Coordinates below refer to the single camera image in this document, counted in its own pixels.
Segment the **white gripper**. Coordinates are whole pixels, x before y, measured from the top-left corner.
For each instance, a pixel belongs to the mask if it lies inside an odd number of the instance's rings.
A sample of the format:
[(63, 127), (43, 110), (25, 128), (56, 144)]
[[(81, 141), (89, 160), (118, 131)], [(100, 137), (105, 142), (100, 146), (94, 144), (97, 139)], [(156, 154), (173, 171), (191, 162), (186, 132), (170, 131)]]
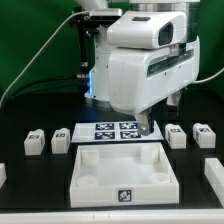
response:
[(109, 58), (108, 97), (115, 111), (135, 115), (140, 135), (154, 132), (149, 112), (142, 112), (191, 84), (199, 73), (200, 41), (186, 45), (180, 61), (170, 48), (158, 50), (115, 48)]

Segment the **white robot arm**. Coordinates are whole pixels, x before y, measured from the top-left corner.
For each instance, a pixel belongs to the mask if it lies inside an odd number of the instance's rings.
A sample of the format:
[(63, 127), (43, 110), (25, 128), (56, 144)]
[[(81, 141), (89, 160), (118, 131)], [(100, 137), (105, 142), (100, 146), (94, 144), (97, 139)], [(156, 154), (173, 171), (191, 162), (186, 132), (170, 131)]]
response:
[(138, 132), (151, 134), (152, 106), (177, 106), (181, 90), (197, 79), (200, 0), (126, 0), (127, 12), (109, 0), (75, 1), (87, 12), (83, 33), (94, 37), (86, 98), (134, 116)]

